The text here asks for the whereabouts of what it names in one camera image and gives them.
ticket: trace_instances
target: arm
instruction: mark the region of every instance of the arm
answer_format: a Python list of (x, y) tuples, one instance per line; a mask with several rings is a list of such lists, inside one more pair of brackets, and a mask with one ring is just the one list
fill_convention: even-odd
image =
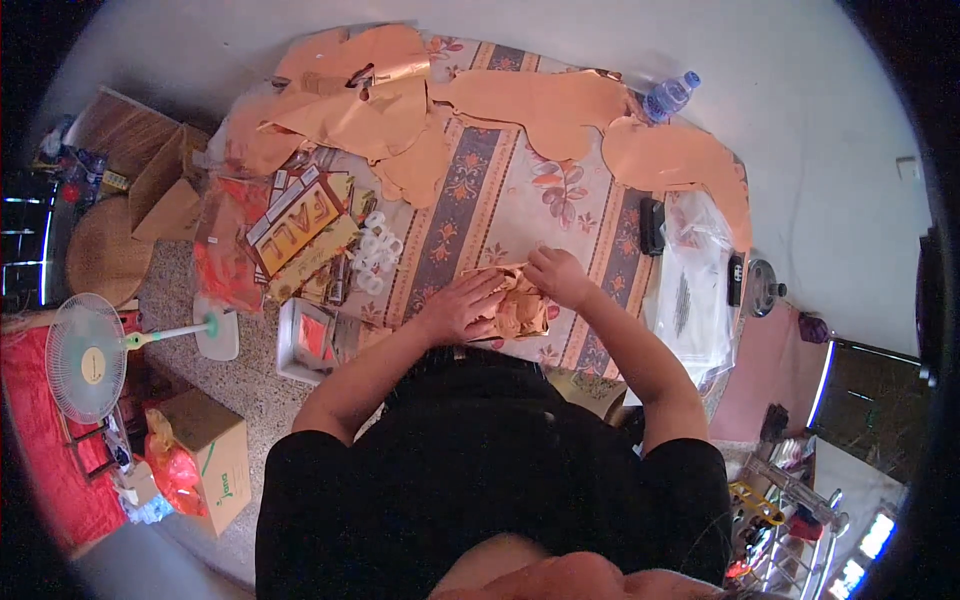
[(361, 425), (429, 349), (461, 344), (490, 331), (493, 321), (477, 318), (503, 300), (503, 292), (491, 295), (501, 283), (503, 275), (490, 270), (443, 288), (416, 318), (321, 382), (294, 418), (293, 432), (315, 429), (344, 445), (353, 444)]
[(587, 321), (642, 399), (644, 452), (678, 438), (707, 441), (704, 405), (673, 352), (590, 281), (569, 252), (539, 248), (529, 259), (524, 273), (559, 305)]

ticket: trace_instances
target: striped tablecloth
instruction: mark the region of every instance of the striped tablecloth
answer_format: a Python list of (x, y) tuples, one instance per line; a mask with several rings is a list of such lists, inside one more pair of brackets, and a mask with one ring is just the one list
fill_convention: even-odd
[[(488, 42), (423, 34), (432, 77), (447, 82), (466, 69), (557, 73), (577, 67)], [(601, 135), (579, 161), (552, 161), (531, 148), (523, 131), (445, 125), (449, 167), (439, 201), (414, 210), (403, 202), (379, 203), (405, 250), (393, 280), (376, 297), (353, 290), (341, 313), (364, 323), (361, 348), (411, 319), (431, 294), (465, 269), (522, 262), (539, 244), (564, 248), (580, 259), (590, 278), (630, 314), (639, 315), (653, 260), (639, 249), (640, 199), (663, 192), (616, 183), (600, 154)], [(365, 160), (340, 154), (331, 170), (348, 170), (359, 188), (379, 191)], [(483, 346), (549, 366), (609, 378), (619, 371), (596, 334), (572, 311), (553, 304), (549, 333)]]

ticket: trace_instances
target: plastic water bottle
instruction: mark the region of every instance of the plastic water bottle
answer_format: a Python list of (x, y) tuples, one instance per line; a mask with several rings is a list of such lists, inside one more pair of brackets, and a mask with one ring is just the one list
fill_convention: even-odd
[(654, 123), (664, 123), (690, 101), (693, 89), (700, 85), (700, 77), (687, 71), (682, 79), (671, 77), (658, 84), (643, 99), (643, 110)]

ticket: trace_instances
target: person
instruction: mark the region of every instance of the person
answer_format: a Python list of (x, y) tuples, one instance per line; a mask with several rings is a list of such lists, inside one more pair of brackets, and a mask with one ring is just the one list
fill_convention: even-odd
[[(266, 462), (263, 598), (702, 598), (731, 501), (683, 365), (570, 253), (524, 274), (576, 312), (644, 404), (641, 460), (539, 366), (479, 348), (503, 276), (463, 276), (334, 371)], [(382, 418), (359, 439), (384, 402)]]

